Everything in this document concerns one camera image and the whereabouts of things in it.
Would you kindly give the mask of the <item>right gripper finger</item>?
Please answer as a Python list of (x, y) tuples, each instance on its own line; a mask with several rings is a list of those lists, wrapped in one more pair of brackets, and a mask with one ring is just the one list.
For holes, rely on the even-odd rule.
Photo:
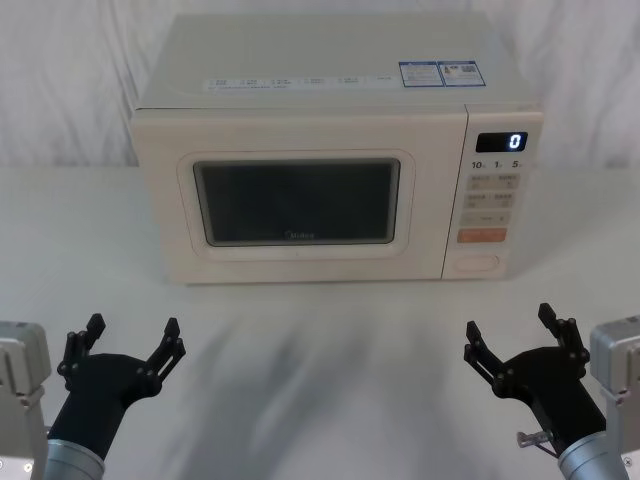
[(474, 321), (466, 325), (467, 343), (463, 358), (490, 386), (498, 398), (507, 398), (510, 385), (506, 364), (498, 359), (483, 340), (479, 327)]
[(586, 375), (585, 365), (590, 361), (590, 353), (585, 348), (574, 317), (558, 318), (549, 303), (541, 303), (538, 318), (556, 339), (563, 360), (568, 362), (577, 379)]

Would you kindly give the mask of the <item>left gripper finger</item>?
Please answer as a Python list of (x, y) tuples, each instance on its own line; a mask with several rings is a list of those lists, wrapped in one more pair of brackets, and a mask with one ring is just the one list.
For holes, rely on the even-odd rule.
[(103, 316), (94, 313), (84, 330), (67, 334), (63, 358), (57, 367), (57, 373), (66, 381), (78, 372), (81, 360), (89, 355), (105, 328)]
[(159, 346), (138, 370), (142, 396), (155, 396), (164, 380), (186, 355), (178, 320), (171, 317), (165, 326)]

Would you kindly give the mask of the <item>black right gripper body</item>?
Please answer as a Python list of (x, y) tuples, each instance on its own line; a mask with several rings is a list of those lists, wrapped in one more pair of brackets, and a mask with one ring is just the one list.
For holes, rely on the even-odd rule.
[(506, 361), (501, 396), (525, 403), (555, 451), (603, 432), (606, 420), (581, 382), (590, 360), (587, 349), (542, 347)]

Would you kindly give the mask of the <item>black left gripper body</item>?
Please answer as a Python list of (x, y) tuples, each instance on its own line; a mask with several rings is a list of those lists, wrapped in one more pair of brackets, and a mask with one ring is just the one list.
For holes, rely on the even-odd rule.
[(80, 445), (104, 460), (127, 409), (161, 391), (161, 377), (146, 362), (126, 355), (90, 355), (66, 380), (68, 396), (50, 440)]

